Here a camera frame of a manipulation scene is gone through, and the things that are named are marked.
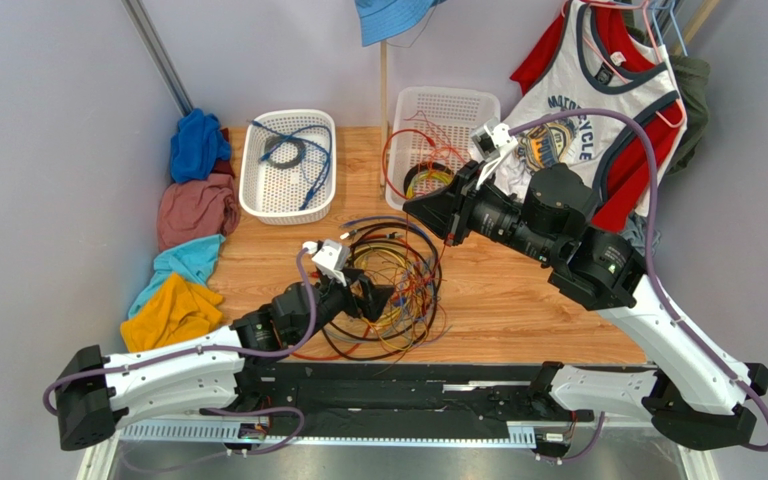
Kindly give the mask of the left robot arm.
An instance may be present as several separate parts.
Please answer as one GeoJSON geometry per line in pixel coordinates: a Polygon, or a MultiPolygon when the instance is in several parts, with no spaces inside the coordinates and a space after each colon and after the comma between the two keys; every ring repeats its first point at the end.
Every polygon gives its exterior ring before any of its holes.
{"type": "Polygon", "coordinates": [[[136,353],[105,355],[97,345],[78,350],[42,395],[57,420],[60,449],[86,449],[143,420],[228,410],[246,394],[246,368],[289,357],[341,314],[382,316],[394,286],[374,283],[325,250],[313,261],[318,282],[303,277],[213,332],[136,353]]]}

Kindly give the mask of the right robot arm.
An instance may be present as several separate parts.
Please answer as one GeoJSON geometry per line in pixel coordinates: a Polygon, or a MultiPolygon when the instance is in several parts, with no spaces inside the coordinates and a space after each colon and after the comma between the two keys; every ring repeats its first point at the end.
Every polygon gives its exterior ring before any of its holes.
{"type": "Polygon", "coordinates": [[[449,246],[474,232],[538,261],[563,296],[609,320],[652,362],[631,373],[546,362],[529,384],[529,404],[543,414],[647,420],[698,451],[751,448],[756,424],[768,429],[768,368],[727,354],[676,306],[650,249],[592,224],[598,194],[567,165],[536,172],[522,200],[497,188],[493,175],[516,150],[518,133],[497,120],[479,127],[472,134],[479,159],[448,185],[405,201],[404,211],[449,246]]]}

